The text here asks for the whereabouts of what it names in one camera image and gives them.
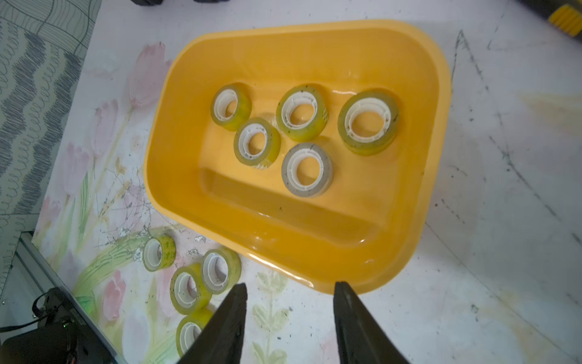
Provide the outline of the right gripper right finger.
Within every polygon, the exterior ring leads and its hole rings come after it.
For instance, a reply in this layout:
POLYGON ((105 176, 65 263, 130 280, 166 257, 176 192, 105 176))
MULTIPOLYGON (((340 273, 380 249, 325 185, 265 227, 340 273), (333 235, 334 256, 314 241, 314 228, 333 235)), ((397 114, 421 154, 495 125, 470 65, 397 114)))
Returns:
POLYGON ((340 363, 408 362, 345 281, 335 284, 333 314, 340 363))

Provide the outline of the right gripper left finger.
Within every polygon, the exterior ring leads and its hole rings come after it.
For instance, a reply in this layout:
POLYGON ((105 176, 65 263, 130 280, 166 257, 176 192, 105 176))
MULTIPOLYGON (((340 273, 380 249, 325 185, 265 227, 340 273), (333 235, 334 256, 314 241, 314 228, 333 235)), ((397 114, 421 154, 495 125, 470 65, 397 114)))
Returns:
POLYGON ((246 285, 234 285, 201 335, 178 363, 240 363, 247 300, 246 285))

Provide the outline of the transparent tape roll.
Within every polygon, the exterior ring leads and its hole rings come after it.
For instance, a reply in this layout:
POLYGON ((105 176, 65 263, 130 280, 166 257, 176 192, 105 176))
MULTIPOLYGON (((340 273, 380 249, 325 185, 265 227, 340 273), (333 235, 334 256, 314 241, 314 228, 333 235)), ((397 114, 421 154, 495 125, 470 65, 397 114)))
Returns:
POLYGON ((368 89, 352 96, 342 107, 337 120, 344 145, 360 156, 373 156, 384 151, 396 137, 399 125, 398 102, 385 89, 368 89), (365 112, 379 115, 383 121, 383 127, 371 137, 360 136, 353 128, 356 118, 365 112))
POLYGON ((244 165, 266 169, 270 167, 280 153, 280 134, 278 130, 263 118, 251 118, 243 123, 235 134, 233 150, 236 158, 244 165), (252 154, 249 149, 251 139, 261 134, 265 146, 260 153, 252 154))
POLYGON ((174 239, 168 234, 150 238, 142 251, 145 269, 150 272, 169 268, 176 257, 174 239))
POLYGON ((250 98, 236 85, 223 86, 216 92, 210 107, 211 118, 218 126, 237 131, 248 121, 252 110, 250 98))
POLYGON ((290 89, 277 104, 277 127, 283 135, 296 142, 315 139, 325 129, 328 118, 324 97, 315 84, 307 83, 290 89), (294 124, 293 113, 301 106, 310 106, 312 116, 302 124, 294 124))
POLYGON ((170 297, 174 309, 182 315, 189 315, 209 304, 212 294, 204 285, 201 263, 175 271, 170 283, 170 297))
POLYGON ((214 295, 222 294, 238 283, 242 266, 239 255, 228 248, 209 250, 202 261, 202 279, 214 295))
POLYGON ((186 315, 176 331, 177 352, 182 357, 195 343, 213 316, 213 312, 203 308, 186 315))

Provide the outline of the clear grey tape roll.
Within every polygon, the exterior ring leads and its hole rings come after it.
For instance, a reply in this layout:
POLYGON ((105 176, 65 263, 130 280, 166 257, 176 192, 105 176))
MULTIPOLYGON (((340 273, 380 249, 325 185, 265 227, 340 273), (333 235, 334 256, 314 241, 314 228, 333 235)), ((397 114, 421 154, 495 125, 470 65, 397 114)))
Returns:
POLYGON ((333 165, 329 155, 315 143, 300 143, 284 157, 281 168, 283 184, 291 194, 300 198, 314 198, 323 194, 333 180, 333 165), (307 158, 318 162, 319 174, 311 184, 299 180, 299 165, 307 158))

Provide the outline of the yellow plastic storage box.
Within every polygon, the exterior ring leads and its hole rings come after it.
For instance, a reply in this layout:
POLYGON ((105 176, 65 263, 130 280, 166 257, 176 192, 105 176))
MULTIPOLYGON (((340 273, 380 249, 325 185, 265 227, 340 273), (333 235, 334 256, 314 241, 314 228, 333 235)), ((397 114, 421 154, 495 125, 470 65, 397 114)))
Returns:
POLYGON ((338 281, 358 293, 396 277, 420 241, 451 103, 440 47, 401 21, 209 33, 168 72, 144 162, 154 207, 236 252, 324 293, 338 281), (286 189, 283 156, 258 170, 239 162, 234 133, 215 124, 212 100, 239 83, 254 115, 275 112, 294 86, 314 84, 330 115, 315 140, 333 179, 314 198, 286 189), (395 140, 373 156, 342 142, 340 110, 351 96, 384 89, 398 103, 395 140))

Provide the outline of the yellow black utility knife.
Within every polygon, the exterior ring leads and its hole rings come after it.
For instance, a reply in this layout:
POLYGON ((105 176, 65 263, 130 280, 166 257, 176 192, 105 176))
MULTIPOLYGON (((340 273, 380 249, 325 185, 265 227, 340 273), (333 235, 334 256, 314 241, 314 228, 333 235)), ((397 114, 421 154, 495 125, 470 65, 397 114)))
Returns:
POLYGON ((581 41, 581 0, 521 0, 521 3, 562 33, 581 41))

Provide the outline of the aluminium mounting rail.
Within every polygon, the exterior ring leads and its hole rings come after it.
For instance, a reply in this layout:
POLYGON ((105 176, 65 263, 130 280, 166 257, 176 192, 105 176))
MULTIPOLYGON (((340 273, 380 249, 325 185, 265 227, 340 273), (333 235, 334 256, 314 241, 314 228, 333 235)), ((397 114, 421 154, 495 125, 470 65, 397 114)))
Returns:
POLYGON ((66 288, 62 279, 57 276, 54 270, 49 266, 48 262, 42 258, 38 250, 33 246, 32 237, 33 235, 30 231, 21 234, 16 250, 16 257, 33 279, 33 282, 40 289, 39 296, 52 288, 61 289, 74 304, 79 314, 86 320, 95 333, 97 333, 99 338, 103 340, 106 347, 110 350, 110 353, 114 356, 115 362, 113 363, 125 363, 126 360, 122 358, 120 353, 118 353, 108 339, 105 338, 103 333, 97 328, 96 324, 91 321, 89 315, 81 307, 80 302, 73 297, 73 294, 68 288, 66 288))

